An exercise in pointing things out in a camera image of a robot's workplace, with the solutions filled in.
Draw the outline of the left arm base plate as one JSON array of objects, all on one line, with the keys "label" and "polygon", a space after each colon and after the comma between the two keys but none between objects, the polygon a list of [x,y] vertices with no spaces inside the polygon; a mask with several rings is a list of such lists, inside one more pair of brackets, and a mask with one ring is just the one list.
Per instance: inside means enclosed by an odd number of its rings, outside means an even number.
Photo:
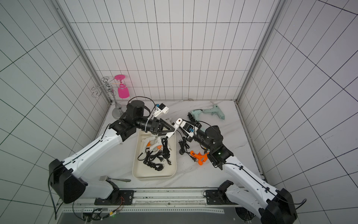
[{"label": "left arm base plate", "polygon": [[95,205],[115,206],[115,205],[132,205],[134,190],[117,190],[115,189],[108,198],[96,198]]}]

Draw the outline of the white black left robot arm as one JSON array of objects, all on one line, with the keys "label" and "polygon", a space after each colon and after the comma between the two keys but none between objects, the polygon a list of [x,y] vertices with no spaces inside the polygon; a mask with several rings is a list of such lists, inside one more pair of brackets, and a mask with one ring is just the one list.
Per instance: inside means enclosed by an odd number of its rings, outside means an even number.
[{"label": "white black left robot arm", "polygon": [[92,143],[63,161],[55,159],[49,164],[48,187],[54,189],[64,203],[73,203],[81,197],[117,203],[120,200],[118,186],[111,181],[88,181],[82,177],[85,171],[106,152],[136,133],[136,130],[150,132],[156,136],[157,143],[162,143],[164,139],[170,139],[183,122],[183,119],[177,119],[174,125],[170,125],[158,119],[158,116],[168,111],[164,104],[154,112],[152,119],[144,115],[147,107],[143,101],[134,100],[126,108],[126,112]]}]

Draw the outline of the orange glue gun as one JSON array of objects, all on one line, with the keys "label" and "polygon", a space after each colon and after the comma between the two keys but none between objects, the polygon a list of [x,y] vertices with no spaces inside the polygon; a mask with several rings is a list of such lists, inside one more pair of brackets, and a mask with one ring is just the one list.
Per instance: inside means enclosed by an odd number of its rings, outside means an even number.
[{"label": "orange glue gun", "polygon": [[191,151],[190,156],[193,157],[200,166],[208,160],[208,153],[202,155],[201,153],[196,154],[194,151]]}]

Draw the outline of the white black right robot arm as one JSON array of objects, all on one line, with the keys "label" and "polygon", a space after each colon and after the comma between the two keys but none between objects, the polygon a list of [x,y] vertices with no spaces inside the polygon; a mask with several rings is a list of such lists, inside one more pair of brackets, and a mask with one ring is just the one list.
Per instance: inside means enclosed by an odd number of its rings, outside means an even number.
[{"label": "white black right robot arm", "polygon": [[180,128],[187,138],[209,150],[208,159],[214,167],[226,172],[231,180],[219,188],[224,197],[253,213],[263,224],[292,224],[297,220],[297,212],[292,195],[286,190],[268,184],[250,171],[223,144],[223,136],[218,126],[205,131],[200,124],[178,119]]}]

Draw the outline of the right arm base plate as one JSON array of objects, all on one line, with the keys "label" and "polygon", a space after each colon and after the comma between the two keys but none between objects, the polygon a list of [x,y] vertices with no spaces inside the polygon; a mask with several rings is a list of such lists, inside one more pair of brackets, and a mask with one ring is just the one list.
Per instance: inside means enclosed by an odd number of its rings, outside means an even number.
[{"label": "right arm base plate", "polygon": [[219,190],[205,190],[203,196],[208,205],[237,205],[231,202],[224,192]]}]

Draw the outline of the small white glue gun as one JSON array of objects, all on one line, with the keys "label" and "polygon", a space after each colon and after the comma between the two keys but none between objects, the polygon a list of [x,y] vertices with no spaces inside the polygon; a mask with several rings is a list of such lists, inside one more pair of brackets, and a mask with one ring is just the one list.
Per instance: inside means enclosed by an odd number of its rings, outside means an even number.
[{"label": "small white glue gun", "polygon": [[174,134],[173,134],[173,135],[170,135],[170,136],[166,136],[166,138],[170,139],[172,136],[174,136],[175,133],[177,132],[177,130],[179,129],[179,127],[181,126],[182,122],[183,122],[183,119],[182,119],[182,118],[178,118],[178,119],[174,122],[174,124],[172,124],[173,127],[175,128]]}]

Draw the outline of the white mini glue gun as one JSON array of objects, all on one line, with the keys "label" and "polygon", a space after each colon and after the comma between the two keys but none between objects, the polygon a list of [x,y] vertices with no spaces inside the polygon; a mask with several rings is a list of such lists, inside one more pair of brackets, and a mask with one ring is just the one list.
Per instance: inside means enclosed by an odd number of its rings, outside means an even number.
[{"label": "white mini glue gun", "polygon": [[143,148],[144,153],[147,153],[148,151],[149,152],[157,152],[157,151],[161,150],[163,147],[161,138],[155,137],[155,136],[147,137],[147,138],[143,139],[142,143],[144,146],[144,148]]}]

